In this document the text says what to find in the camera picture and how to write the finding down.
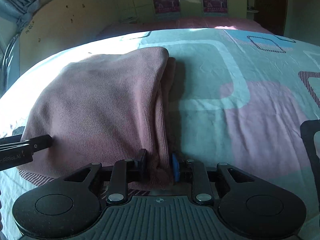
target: bedsheet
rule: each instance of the bedsheet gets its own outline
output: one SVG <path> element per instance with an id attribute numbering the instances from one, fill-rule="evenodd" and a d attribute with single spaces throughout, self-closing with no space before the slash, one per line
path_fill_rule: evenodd
<path id="1" fill-rule="evenodd" d="M 320 178 L 300 138 L 319 119 L 320 47 L 239 30 L 174 29 L 95 41 L 53 55 L 28 70 L 0 99 L 0 136 L 26 124 L 41 91 L 68 63 L 92 54 L 163 46 L 177 61 L 169 95 L 175 147 L 207 166 L 227 162 L 299 196 L 307 207 L 302 239 L 319 239 Z M 320 145 L 318 135 L 315 144 Z M 10 210 L 33 188 L 17 170 L 0 172 L 3 233 L 17 239 Z"/>

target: round black pad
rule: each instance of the round black pad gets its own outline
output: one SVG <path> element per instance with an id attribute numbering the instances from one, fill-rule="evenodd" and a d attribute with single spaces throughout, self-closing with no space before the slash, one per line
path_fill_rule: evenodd
<path id="1" fill-rule="evenodd" d="M 247 208 L 259 216 L 275 216 L 283 210 L 283 204 L 276 197 L 258 195 L 248 199 Z"/>
<path id="2" fill-rule="evenodd" d="M 20 196 L 12 215 L 27 236 L 68 238 L 97 221 L 100 202 L 83 183 L 55 179 Z"/>
<path id="3" fill-rule="evenodd" d="M 65 212 L 68 212 L 73 206 L 73 201 L 71 198 L 60 195 L 52 194 L 44 196 L 36 202 L 36 209 L 44 215 L 47 216 L 57 216 Z"/>
<path id="4" fill-rule="evenodd" d="M 251 239 L 282 239 L 303 225 L 306 207 L 296 195 L 268 182 L 238 185 L 219 203 L 219 214 L 231 230 Z"/>

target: folded pink sweater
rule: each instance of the folded pink sweater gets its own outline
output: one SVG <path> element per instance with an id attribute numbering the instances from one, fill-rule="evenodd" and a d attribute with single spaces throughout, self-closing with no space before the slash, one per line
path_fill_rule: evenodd
<path id="1" fill-rule="evenodd" d="M 150 183 L 172 182 L 168 93 L 175 59 L 162 47 L 95 55 L 67 65 L 33 106 L 21 140 L 49 134 L 52 147 L 18 167 L 39 186 L 91 162 L 103 166 L 148 151 Z"/>

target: black clamp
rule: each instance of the black clamp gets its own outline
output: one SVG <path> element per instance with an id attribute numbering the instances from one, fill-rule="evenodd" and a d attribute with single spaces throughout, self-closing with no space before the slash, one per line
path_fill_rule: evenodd
<path id="1" fill-rule="evenodd" d="M 110 183 L 107 191 L 107 203 L 120 205 L 128 201 L 128 183 L 146 181 L 147 150 L 141 149 L 138 157 L 120 160 L 112 168 Z"/>
<path id="2" fill-rule="evenodd" d="M 21 134 L 0 139 L 0 171 L 33 161 L 33 154 L 52 145 L 50 135 L 21 141 Z"/>

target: wooden door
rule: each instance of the wooden door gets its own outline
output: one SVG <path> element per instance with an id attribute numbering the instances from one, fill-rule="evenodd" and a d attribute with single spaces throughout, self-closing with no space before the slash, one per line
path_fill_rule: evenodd
<path id="1" fill-rule="evenodd" d="M 254 20 L 273 34 L 283 36 L 287 0 L 255 0 L 254 4 L 259 11 L 254 15 Z"/>

